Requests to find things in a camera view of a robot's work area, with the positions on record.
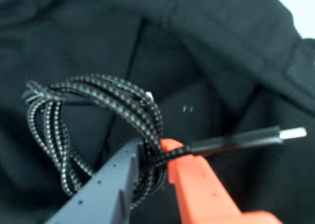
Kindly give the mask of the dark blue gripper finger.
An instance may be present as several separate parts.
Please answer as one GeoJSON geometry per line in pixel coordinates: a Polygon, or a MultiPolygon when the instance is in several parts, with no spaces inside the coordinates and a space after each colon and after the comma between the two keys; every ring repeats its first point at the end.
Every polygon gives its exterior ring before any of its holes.
{"type": "Polygon", "coordinates": [[[139,180],[141,139],[124,145],[48,224],[127,224],[134,185],[139,180]]]}

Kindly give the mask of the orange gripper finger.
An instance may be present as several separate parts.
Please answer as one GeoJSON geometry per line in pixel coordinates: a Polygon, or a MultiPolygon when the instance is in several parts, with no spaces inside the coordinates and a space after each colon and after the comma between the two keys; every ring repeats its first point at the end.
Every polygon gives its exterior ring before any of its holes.
{"type": "Polygon", "coordinates": [[[167,162],[168,181],[174,186],[183,224],[276,224],[267,211],[242,212],[204,158],[236,146],[222,138],[190,144],[186,152],[167,162]]]}

